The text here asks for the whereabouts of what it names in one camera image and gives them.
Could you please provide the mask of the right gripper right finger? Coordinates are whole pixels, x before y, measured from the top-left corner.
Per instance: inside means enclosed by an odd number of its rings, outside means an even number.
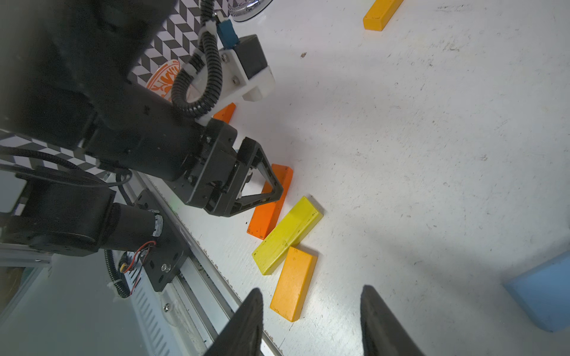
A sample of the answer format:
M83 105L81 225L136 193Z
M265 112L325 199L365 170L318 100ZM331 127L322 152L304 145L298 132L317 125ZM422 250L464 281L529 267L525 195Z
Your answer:
M373 286L362 289L360 313L363 355L425 355Z

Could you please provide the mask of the orange block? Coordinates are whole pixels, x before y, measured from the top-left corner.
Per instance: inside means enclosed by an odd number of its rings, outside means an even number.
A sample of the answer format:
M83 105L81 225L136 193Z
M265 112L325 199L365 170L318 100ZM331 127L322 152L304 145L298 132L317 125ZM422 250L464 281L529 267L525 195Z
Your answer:
M288 166L273 164L272 170L283 187L283 193L279 201L258 206L254 210L247 233L260 240L264 240L276 227L294 175L294 170Z
M236 108L236 104L229 104L227 107L216 113L212 118L230 124Z

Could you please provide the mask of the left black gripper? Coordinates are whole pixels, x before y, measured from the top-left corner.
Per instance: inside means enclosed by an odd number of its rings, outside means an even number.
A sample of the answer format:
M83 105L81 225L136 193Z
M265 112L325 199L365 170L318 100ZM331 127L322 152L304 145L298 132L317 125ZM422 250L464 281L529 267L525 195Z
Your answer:
M218 217L237 214L280 200L281 186L261 145L249 137L234 150L237 131L220 120L204 128L199 151L190 157L190 166L178 180L178 198L187 206ZM272 190L265 194L238 197L249 170L258 170Z

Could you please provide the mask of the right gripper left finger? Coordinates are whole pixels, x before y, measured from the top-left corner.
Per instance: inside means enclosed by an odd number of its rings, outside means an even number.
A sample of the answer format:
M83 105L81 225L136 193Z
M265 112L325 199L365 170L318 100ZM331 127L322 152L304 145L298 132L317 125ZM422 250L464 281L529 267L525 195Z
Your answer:
M261 355L263 295L253 289L204 356Z

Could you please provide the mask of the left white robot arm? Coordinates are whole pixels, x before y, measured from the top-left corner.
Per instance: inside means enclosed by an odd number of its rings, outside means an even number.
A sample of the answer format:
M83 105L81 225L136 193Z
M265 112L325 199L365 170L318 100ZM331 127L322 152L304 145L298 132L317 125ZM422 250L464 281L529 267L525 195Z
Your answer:
M166 181L187 206L232 217L274 203L284 188L261 145L243 140L215 114L242 97L257 101L273 74L255 35L238 37L213 1L198 4L196 46L169 98L129 79L167 27L175 1L3 1L1 130L95 158L106 182L54 154L1 148L2 163L25 182L1 214L1 238L41 252L104 252L121 298L126 274L145 271L160 292L187 254L173 222L152 203L118 203L135 172Z

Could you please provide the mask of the light blue block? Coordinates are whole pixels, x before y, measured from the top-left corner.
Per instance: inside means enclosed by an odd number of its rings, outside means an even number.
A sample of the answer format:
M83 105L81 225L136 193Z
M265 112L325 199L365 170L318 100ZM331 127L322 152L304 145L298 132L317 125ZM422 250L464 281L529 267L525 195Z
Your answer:
M503 283L503 287L545 332L569 328L569 253L564 252Z

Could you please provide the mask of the yellow-green long block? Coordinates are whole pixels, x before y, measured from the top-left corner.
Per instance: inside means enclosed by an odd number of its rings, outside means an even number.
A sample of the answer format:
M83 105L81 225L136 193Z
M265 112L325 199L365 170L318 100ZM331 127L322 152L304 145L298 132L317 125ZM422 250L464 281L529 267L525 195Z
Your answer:
M323 218L322 211L302 197L252 252L252 258L262 275L272 274L284 259L290 247L297 246Z

